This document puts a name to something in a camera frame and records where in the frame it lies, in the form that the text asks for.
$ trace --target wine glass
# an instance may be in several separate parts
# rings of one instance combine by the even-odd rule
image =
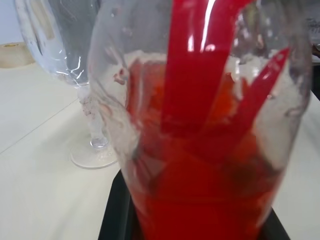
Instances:
[[[90,91],[87,57],[100,8],[98,0],[15,0],[22,36],[36,62],[76,88],[90,134],[79,133],[71,148],[74,164],[100,169],[116,162]]]
[[[257,239],[310,99],[303,9],[299,0],[101,6],[90,84],[146,240]]]

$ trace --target tape roll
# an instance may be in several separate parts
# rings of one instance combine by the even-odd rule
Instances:
[[[13,42],[0,45],[0,68],[12,69],[34,63],[24,42]]]

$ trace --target clear plastic cup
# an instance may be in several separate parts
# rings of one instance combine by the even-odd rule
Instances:
[[[254,240],[306,110],[298,0],[109,0],[88,61],[146,240]]]

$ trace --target table surface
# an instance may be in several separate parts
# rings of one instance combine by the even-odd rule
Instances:
[[[76,91],[35,63],[0,69],[0,239],[94,240],[118,164],[69,159],[86,120]],[[312,94],[273,205],[291,240],[320,236],[320,102]]]

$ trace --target black tray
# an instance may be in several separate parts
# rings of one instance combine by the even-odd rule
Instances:
[[[140,240],[140,227],[121,171],[113,180],[98,240]],[[258,240],[290,240],[274,211]]]

